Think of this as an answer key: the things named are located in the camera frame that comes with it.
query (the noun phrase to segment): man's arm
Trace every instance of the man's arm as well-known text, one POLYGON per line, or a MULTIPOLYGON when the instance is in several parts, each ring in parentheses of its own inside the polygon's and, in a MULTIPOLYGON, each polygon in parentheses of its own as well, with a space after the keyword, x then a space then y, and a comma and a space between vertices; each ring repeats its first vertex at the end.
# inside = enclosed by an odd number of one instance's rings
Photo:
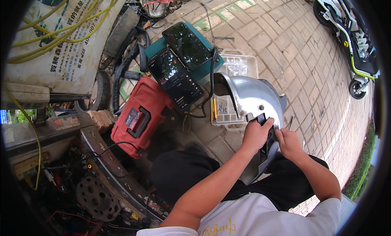
POLYGON ((273 118, 267 120, 263 126, 256 121, 250 121, 240 149, 219 169, 182 195, 160 227, 181 226, 197 230, 201 218, 222 201, 252 157, 264 145, 273 123, 273 118))
POLYGON ((285 128, 276 130, 275 133, 282 155, 303 171, 316 197, 321 202, 329 198, 341 200, 338 179, 331 171, 314 161, 303 151, 297 134, 285 128))

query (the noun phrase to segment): toolbox label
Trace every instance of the toolbox label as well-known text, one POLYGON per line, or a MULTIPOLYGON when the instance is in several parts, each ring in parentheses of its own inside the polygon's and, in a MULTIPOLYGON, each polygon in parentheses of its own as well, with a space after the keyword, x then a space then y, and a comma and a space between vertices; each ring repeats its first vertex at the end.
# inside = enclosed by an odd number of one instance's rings
POLYGON ((140 112, 138 112, 135 108, 132 108, 126 118, 125 124, 133 130, 136 125, 138 118, 140 117, 140 112))

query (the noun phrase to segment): person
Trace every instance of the person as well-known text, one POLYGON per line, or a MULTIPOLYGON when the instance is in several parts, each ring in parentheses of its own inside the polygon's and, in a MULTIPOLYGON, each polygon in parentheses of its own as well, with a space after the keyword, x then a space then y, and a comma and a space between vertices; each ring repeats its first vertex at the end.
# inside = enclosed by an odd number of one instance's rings
POLYGON ((274 120, 250 121, 239 150, 222 166, 204 147, 190 143, 183 151, 160 155, 152 166, 156 190, 173 206, 158 228, 144 235, 334 235, 341 192, 325 161, 306 154, 295 132, 275 131, 281 153, 266 178, 246 186, 238 180, 264 145, 274 120), (316 195, 320 203, 306 217, 288 212, 316 195))

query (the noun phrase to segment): teal box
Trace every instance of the teal box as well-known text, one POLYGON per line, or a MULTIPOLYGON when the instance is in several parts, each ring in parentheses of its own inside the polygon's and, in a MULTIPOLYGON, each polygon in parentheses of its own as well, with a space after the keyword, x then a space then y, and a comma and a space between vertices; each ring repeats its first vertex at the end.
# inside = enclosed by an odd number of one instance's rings
MULTIPOLYGON (((193 27, 192 24, 190 24, 188 21, 185 22, 185 24, 190 28, 190 30, 201 40, 201 42, 207 47, 207 48, 213 48, 213 46, 208 42, 206 38, 196 29, 193 27)), ((164 47, 167 47, 167 40, 165 38, 160 38, 156 42, 152 43, 148 48, 144 50, 145 55, 148 57, 148 59, 151 59, 155 54, 157 54, 160 50, 162 50, 164 47)), ((214 72, 217 72, 220 67, 224 64, 224 60, 219 55, 219 62, 215 62, 215 70, 214 72)), ((194 71, 189 72, 191 76, 198 82, 198 84, 202 87, 210 80, 210 61, 207 63, 204 63, 194 71)))

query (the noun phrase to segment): white t-shirt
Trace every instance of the white t-shirt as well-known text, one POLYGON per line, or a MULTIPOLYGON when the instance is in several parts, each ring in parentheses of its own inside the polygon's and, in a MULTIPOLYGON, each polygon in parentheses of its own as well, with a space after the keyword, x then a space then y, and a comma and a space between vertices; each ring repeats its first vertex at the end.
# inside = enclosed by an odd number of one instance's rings
POLYGON ((264 195, 247 194, 219 203, 201 219, 197 231, 187 227, 143 229, 137 236, 225 236, 225 235, 335 235, 340 200, 319 203, 306 217, 278 211, 264 195))

